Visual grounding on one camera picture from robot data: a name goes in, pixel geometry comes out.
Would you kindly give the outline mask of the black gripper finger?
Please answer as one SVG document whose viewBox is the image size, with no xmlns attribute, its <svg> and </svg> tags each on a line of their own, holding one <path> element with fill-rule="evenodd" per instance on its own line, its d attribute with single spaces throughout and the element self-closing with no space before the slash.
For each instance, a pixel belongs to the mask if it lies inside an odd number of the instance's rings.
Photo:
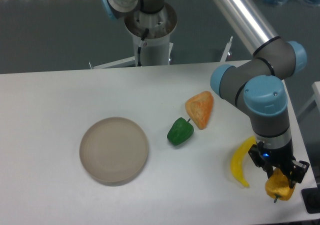
<svg viewBox="0 0 320 225">
<path fill-rule="evenodd" d="M 248 151 L 250 158 L 256 167 L 262 168 L 268 178 L 273 175 L 273 166 L 266 160 L 267 156 L 264 156 L 264 143 L 259 141 L 257 144 L 253 144 Z"/>
<path fill-rule="evenodd" d="M 291 160 L 285 166 L 285 176 L 288 179 L 288 185 L 290 189 L 293 189 L 296 183 L 301 184 L 305 174 L 307 173 L 310 164 L 303 160 Z"/>
</svg>

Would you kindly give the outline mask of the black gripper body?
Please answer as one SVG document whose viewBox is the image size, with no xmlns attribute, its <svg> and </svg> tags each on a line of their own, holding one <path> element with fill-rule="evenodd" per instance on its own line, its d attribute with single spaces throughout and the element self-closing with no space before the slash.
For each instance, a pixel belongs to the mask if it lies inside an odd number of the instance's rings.
<svg viewBox="0 0 320 225">
<path fill-rule="evenodd" d="M 264 143 L 265 159 L 273 166 L 285 172 L 285 166 L 293 160 L 293 143 L 291 135 L 282 134 L 277 137 L 255 135 L 256 144 Z"/>
</svg>

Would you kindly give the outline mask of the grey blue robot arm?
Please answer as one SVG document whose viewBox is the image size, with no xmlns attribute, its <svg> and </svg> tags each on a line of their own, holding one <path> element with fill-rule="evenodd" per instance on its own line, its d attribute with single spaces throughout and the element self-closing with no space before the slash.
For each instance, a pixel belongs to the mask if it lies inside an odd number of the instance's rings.
<svg viewBox="0 0 320 225">
<path fill-rule="evenodd" d="M 283 80 L 307 64 L 304 47 L 285 42 L 260 14 L 252 0 L 213 0 L 238 34 L 252 59 L 239 66 L 224 64 L 211 75 L 210 86 L 222 99 L 245 113 L 256 144 L 249 155 L 269 178 L 280 169 L 293 188 L 309 168 L 293 155 L 288 97 Z M 111 19 L 124 18 L 133 37 L 135 64 L 169 64 L 169 37 L 177 24 L 165 0 L 101 0 Z"/>
</svg>

